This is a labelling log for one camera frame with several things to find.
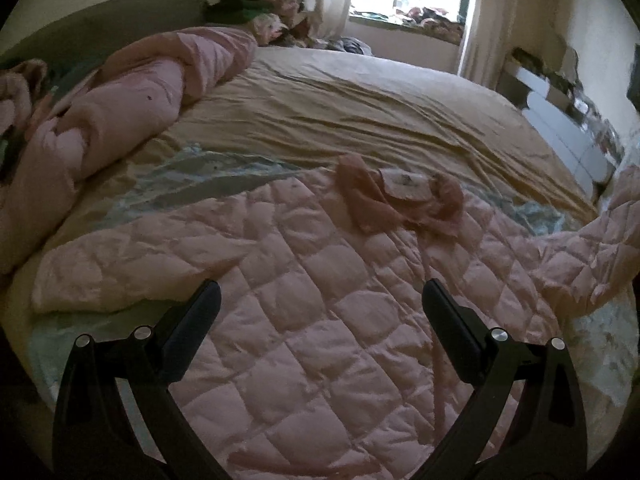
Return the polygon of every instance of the black mount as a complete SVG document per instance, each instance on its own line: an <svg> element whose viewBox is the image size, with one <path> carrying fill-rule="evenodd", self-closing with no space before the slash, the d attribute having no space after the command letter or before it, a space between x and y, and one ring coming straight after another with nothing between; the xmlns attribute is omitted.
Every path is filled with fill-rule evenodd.
<svg viewBox="0 0 640 480"><path fill-rule="evenodd" d="M53 434L54 469L68 480L230 480L167 390L179 381L220 311L217 283L206 281L152 328L123 340L76 339L63 375ZM582 398L561 339L545 346L514 341L456 304L437 280L422 306L472 397L412 480L581 478L587 433ZM115 378L129 381L142 417L166 463L140 447ZM500 453L478 463L514 381L524 392Z"/></svg>

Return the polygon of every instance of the folded blanket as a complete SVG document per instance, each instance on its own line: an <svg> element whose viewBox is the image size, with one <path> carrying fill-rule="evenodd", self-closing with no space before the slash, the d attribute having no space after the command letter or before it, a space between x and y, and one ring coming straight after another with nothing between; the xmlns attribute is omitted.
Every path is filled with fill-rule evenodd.
<svg viewBox="0 0 640 480"><path fill-rule="evenodd" d="M392 479L424 462L470 395L422 311L425 280L438 278L487 326L544 344L560 335L558 317L592 312L640 270L639 168L622 174L597 220L543 237L466 191L456 236L404 221L368 234L350 214L340 171L307 171L77 238L43 257L33 309L181 301L216 279L220 315L172 385L210 452L236 478ZM360 189L369 196L363 216L385 205L388 191ZM455 192L433 195L412 194L415 208L398 218L432 199L432 211L456 210ZM519 386L512 393L485 457L506 434Z"/></svg>
<svg viewBox="0 0 640 480"><path fill-rule="evenodd" d="M256 46L247 32L199 27L156 34L110 56L62 117L29 136L0 209L0 274L23 262L65 218L84 179L244 70Z"/></svg>

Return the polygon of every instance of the gray headboard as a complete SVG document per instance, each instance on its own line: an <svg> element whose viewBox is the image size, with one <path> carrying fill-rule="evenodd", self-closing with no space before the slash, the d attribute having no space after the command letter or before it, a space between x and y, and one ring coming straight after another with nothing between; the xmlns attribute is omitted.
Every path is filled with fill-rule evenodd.
<svg viewBox="0 0 640 480"><path fill-rule="evenodd" d="M50 66L105 57L150 34L203 25L206 0L109 0L78 10L24 38L0 65L36 57Z"/></svg>

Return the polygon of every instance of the clothes pile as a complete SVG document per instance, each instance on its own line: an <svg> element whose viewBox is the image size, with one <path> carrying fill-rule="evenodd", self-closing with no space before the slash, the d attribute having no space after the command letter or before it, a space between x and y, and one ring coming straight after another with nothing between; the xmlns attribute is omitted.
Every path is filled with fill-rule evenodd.
<svg viewBox="0 0 640 480"><path fill-rule="evenodd" d="M207 7L211 24L240 26L260 46L337 50L372 56L370 47L356 38L318 38L318 20L305 10L304 0L220 0Z"/></svg>
<svg viewBox="0 0 640 480"><path fill-rule="evenodd" d="M449 41L449 43L460 44L462 35L465 32L465 24L452 22L446 17L447 11L444 9L429 7L414 7L408 12L396 9L396 15L404 16L409 25L417 25L428 31L429 36Z"/></svg>

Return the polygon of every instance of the white cabinet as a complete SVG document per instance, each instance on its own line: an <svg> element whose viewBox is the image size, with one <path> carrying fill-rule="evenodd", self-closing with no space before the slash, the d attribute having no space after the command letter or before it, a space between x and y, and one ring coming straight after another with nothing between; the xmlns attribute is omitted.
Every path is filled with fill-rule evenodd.
<svg viewBox="0 0 640 480"><path fill-rule="evenodd" d="M590 200L595 200L594 183L605 185L615 168L605 158L589 134L585 133L574 120L564 113L569 99L547 81L537 77L517 63L507 62L502 79L514 78L526 87L528 92L522 114L538 131L546 143L556 152L574 176ZM502 81L500 88L513 88ZM512 102L513 96L504 94Z"/></svg>

